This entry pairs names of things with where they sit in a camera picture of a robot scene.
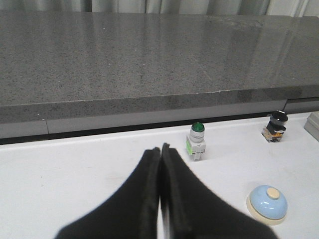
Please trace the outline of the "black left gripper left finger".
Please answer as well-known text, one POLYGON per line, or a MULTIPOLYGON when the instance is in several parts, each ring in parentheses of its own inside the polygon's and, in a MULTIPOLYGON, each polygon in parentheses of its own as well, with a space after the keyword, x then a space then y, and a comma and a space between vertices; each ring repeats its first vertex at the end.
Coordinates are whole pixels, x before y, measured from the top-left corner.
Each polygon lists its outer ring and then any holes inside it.
POLYGON ((58 239, 155 239, 160 149, 146 150, 122 186, 104 203, 62 228, 58 239))

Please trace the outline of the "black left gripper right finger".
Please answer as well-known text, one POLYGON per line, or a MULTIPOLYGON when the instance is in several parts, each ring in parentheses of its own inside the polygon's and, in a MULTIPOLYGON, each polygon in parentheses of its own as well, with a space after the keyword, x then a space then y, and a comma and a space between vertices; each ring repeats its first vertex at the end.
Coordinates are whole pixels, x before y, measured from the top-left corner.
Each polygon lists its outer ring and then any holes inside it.
POLYGON ((166 239, 277 237, 210 191, 167 143, 161 150, 160 202, 166 239))

